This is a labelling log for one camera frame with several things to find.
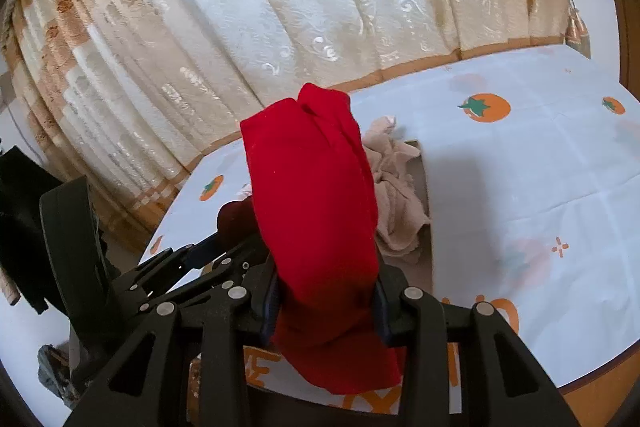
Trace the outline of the bright red underwear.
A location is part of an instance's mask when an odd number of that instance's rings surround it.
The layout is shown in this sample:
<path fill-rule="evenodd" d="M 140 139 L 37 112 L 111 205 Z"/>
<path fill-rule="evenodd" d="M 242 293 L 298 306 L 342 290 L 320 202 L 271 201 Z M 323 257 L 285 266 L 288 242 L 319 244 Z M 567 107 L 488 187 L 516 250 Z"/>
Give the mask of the bright red underwear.
<path fill-rule="evenodd" d="M 272 343 L 334 395 L 398 385 L 404 352 L 372 321 L 378 206 L 349 96 L 306 83 L 241 133 L 258 229 L 285 289 Z"/>

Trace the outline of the beige dotted underwear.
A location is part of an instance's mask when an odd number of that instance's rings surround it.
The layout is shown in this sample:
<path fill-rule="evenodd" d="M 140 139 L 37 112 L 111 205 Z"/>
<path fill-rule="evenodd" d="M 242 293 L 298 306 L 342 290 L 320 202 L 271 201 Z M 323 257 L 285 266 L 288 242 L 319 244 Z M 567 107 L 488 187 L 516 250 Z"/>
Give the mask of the beige dotted underwear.
<path fill-rule="evenodd" d="M 378 205 L 375 240 L 383 257 L 416 265 L 422 254 L 419 234 L 431 223 L 408 168 L 421 151 L 394 138 L 395 128 L 394 116 L 382 116 L 362 137 Z"/>

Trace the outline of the dark red underwear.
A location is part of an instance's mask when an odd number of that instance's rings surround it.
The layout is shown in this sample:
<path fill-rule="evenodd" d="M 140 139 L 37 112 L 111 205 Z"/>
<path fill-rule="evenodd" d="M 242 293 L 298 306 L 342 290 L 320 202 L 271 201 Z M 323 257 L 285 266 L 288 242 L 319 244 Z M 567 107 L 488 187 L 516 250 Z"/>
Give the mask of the dark red underwear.
<path fill-rule="evenodd" d="M 251 197 L 228 202 L 220 208 L 217 236 L 222 246 L 231 248 L 258 235 L 259 229 Z"/>

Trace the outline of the dark hanging clothes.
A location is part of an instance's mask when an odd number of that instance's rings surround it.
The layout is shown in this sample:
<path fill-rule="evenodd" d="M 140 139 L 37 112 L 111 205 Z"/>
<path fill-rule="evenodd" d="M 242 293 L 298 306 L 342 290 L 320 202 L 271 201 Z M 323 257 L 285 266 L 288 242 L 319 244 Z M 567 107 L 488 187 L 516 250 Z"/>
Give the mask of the dark hanging clothes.
<path fill-rule="evenodd" d="M 40 198 L 62 182 L 18 147 L 1 155 L 1 266 L 37 313 L 65 313 L 50 265 Z"/>

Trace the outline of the white board on bed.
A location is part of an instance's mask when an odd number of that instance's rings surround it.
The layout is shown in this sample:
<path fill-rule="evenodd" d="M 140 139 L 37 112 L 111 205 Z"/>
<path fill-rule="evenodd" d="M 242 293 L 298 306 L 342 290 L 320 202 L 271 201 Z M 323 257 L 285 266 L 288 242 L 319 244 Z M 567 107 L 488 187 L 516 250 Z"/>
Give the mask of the white board on bed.
<path fill-rule="evenodd" d="M 247 153 L 258 228 L 296 298 L 370 291 L 383 256 L 375 240 L 378 205 L 362 140 L 342 147 L 318 139 L 253 143 Z"/>

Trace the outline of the white bedsheet orange fruit print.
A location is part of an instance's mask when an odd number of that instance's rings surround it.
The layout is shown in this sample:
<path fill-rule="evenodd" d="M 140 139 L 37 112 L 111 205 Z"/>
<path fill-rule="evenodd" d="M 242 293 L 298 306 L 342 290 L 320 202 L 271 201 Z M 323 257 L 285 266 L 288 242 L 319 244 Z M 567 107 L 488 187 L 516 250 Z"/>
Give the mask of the white bedsheet orange fruit print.
<path fill-rule="evenodd" d="M 639 103 L 567 46 L 472 58 L 356 91 L 361 129 L 418 144 L 431 248 L 405 273 L 488 301 L 559 387 L 639 349 Z"/>

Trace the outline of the cream and orange curtain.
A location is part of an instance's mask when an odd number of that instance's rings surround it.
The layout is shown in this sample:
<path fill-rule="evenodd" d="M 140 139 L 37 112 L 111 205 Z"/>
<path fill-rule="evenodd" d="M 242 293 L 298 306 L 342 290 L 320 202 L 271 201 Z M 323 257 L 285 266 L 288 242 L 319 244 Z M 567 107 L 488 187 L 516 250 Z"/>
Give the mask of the cream and orange curtain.
<path fill-rule="evenodd" d="M 557 43 L 568 0 L 10 0 L 1 46 L 53 169 L 145 241 L 210 150 L 306 82 L 354 89 Z"/>

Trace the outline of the curtain tassel tieback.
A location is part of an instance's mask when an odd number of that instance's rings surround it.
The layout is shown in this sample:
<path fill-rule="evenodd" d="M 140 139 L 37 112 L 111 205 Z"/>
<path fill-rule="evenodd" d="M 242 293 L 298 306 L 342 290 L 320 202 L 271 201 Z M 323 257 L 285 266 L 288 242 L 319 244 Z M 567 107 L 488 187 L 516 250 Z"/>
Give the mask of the curtain tassel tieback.
<path fill-rule="evenodd" d="M 568 20 L 565 31 L 565 43 L 584 57 L 591 57 L 590 35 L 585 22 L 579 14 L 574 0 L 568 0 Z"/>

